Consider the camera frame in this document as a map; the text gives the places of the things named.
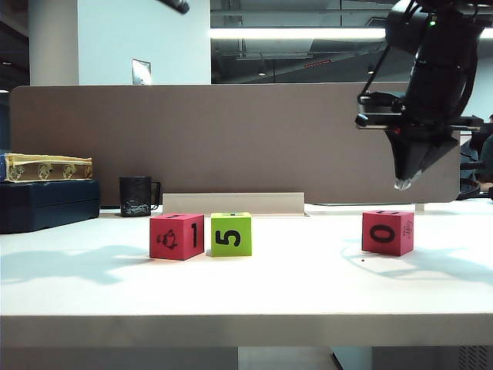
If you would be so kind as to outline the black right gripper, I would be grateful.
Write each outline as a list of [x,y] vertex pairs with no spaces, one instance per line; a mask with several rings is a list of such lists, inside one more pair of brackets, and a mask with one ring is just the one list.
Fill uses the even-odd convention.
[[403,113],[358,113],[361,130],[383,130],[394,157],[394,188],[407,190],[444,155],[458,145],[454,131],[479,131],[481,118],[460,116],[445,121],[415,119]]

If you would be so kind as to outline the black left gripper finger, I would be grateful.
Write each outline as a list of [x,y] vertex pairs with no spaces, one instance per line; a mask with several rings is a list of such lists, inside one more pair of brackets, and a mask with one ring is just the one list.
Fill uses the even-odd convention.
[[189,11],[189,3],[186,0],[157,0],[178,13],[185,15]]

